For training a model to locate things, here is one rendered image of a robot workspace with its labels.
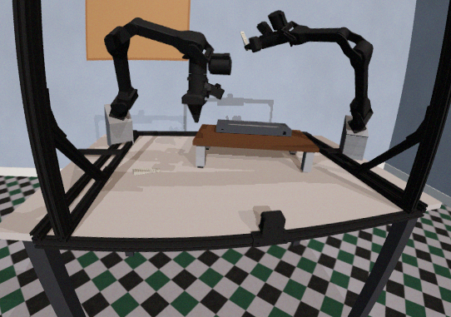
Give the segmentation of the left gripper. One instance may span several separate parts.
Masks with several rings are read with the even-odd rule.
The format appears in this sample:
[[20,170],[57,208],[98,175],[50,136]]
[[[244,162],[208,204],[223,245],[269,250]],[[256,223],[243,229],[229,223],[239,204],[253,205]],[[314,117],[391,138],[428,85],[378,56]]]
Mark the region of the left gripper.
[[[188,91],[181,98],[181,104],[187,104],[195,123],[199,122],[201,108],[207,102],[203,93],[207,74],[189,74]],[[189,94],[188,94],[189,93]]]

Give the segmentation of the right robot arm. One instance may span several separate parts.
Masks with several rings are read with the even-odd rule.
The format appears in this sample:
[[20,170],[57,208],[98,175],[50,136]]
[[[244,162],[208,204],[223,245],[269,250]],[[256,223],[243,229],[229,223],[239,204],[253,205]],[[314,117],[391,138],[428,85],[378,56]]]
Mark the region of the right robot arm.
[[[290,42],[290,46],[306,42],[336,42],[350,60],[354,69],[355,97],[349,104],[353,120],[348,121],[355,133],[366,130],[366,124],[373,115],[368,98],[368,70],[373,53],[373,45],[362,36],[351,32],[347,27],[341,28],[309,28],[296,22],[287,22],[285,13],[277,10],[268,15],[275,32],[275,40],[280,45]],[[293,29],[289,31],[291,28]],[[282,34],[282,35],[281,35]],[[288,41],[287,41],[287,40]],[[356,45],[352,48],[348,41]]]

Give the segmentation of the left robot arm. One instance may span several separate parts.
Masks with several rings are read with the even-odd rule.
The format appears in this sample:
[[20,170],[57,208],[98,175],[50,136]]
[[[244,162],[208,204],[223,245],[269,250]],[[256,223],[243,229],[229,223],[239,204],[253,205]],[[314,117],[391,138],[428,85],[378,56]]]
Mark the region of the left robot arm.
[[[113,57],[119,88],[118,95],[111,104],[110,117],[124,121],[128,110],[139,97],[137,89],[131,86],[127,58],[131,37],[135,35],[175,47],[180,53],[184,54],[183,59],[189,59],[190,74],[207,74],[207,70],[210,70],[210,74],[213,75],[231,74],[230,54],[213,53],[214,48],[201,32],[178,31],[154,22],[148,22],[140,17],[135,17],[128,26],[127,24],[125,26],[114,28],[104,38],[107,51]],[[204,50],[206,50],[205,54],[203,54]],[[213,85],[208,81],[209,79],[205,82],[202,94],[204,96],[209,94],[220,100],[225,90],[221,88],[220,84]]]

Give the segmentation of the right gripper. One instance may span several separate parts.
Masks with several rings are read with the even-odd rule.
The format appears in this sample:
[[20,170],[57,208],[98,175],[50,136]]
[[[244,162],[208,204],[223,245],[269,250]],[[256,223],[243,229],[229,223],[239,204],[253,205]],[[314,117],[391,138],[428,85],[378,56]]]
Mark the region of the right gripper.
[[249,44],[245,45],[245,49],[250,49],[252,52],[279,45],[275,40],[275,32],[270,32],[270,35],[264,38],[261,38],[261,36],[250,37],[249,42]]

